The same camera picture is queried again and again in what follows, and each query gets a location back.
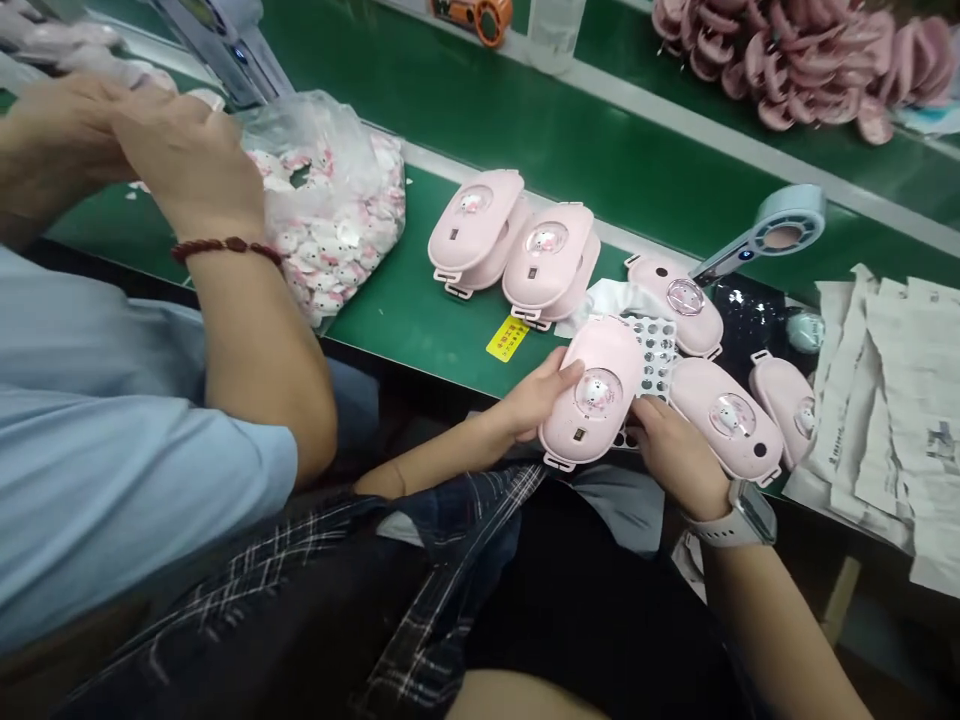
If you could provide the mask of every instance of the woman's right hand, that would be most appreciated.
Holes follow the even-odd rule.
[[[263,241],[263,181],[233,120],[148,83],[116,104],[111,125],[178,241]]]
[[[635,399],[630,409],[642,427],[627,432],[636,438],[647,469],[664,492],[697,522],[725,517],[731,510],[730,481],[700,431],[650,395]]]

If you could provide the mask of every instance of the yellow label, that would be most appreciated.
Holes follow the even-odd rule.
[[[510,358],[517,351],[517,346],[529,332],[530,328],[522,320],[508,317],[497,330],[497,334],[487,343],[487,352],[500,362],[510,362]]]

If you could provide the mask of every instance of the red beaded bracelet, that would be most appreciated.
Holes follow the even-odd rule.
[[[283,260],[276,250],[266,245],[261,245],[260,243],[248,243],[246,240],[241,240],[238,237],[229,237],[226,240],[189,240],[177,245],[170,251],[170,254],[174,260],[184,265],[187,262],[187,258],[191,255],[207,252],[208,250],[232,250],[233,252],[239,253],[244,253],[249,250],[250,252],[257,253],[257,255],[263,255],[280,268],[281,272],[283,271]]]

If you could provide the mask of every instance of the light blue shirt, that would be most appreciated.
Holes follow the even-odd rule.
[[[279,511],[283,427],[202,407],[198,313],[0,246],[0,655]]]

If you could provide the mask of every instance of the wrist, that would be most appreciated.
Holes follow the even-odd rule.
[[[694,522],[713,522],[733,512],[730,504],[730,481],[725,475],[705,484],[695,495],[680,502],[684,514]]]
[[[494,405],[464,421],[472,439],[472,447],[479,450],[481,461],[488,466],[497,462],[513,447],[513,435],[504,425],[497,407]]]
[[[267,231],[263,223],[230,218],[205,218],[198,223],[171,223],[177,244],[194,240],[226,240],[238,237],[247,243],[267,244]]]

